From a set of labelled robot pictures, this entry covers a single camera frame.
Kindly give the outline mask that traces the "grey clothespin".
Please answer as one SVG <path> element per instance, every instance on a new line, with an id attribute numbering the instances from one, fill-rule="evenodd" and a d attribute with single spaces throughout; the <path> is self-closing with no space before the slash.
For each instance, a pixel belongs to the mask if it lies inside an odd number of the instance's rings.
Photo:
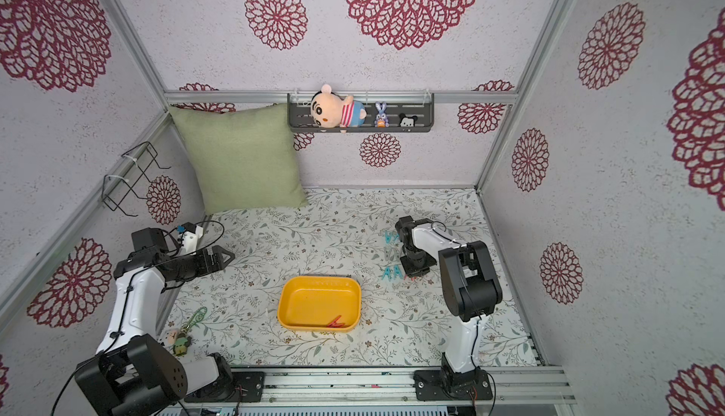
<path id="1" fill-rule="evenodd" d="M 396 249 L 387 249 L 385 251 L 385 259 L 389 262 L 395 262 L 398 259 Z"/>

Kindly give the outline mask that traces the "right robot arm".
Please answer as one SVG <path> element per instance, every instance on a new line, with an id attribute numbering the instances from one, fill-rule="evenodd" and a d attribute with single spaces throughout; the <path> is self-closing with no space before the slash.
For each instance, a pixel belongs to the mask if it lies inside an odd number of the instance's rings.
<path id="1" fill-rule="evenodd" d="M 455 318 L 440 369 L 413 374 L 416 399 L 473 404 L 494 400 L 496 385 L 481 367 L 479 351 L 486 320 L 502 302 L 503 291 L 486 243 L 456 240 L 439 231 L 436 222 L 428 218 L 405 216 L 398 219 L 395 229 L 407 276 L 424 276 L 437 265 L 444 301 Z"/>

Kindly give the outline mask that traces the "yellow plastic storage box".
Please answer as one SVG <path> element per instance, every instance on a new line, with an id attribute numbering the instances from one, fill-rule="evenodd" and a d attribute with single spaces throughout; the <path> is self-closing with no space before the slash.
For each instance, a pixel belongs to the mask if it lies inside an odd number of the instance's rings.
<path id="1" fill-rule="evenodd" d="M 281 292 L 277 316 L 292 331 L 349 332 L 360 323 L 362 288 L 343 276 L 297 276 L 288 280 Z M 346 324 L 330 328 L 337 316 Z"/>

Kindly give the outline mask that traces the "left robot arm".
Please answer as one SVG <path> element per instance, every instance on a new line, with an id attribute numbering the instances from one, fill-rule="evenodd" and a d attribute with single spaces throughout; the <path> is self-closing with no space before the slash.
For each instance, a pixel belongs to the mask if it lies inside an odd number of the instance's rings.
<path id="1" fill-rule="evenodd" d="M 113 270 L 116 301 L 104 340 L 68 378 L 96 414 L 153 415 L 189 396 L 222 401 L 236 392 L 221 355 L 184 365 L 156 339 L 162 294 L 220 272 L 234 258 L 214 242 L 202 246 L 204 235 L 203 223 L 133 233 L 133 252 Z"/>

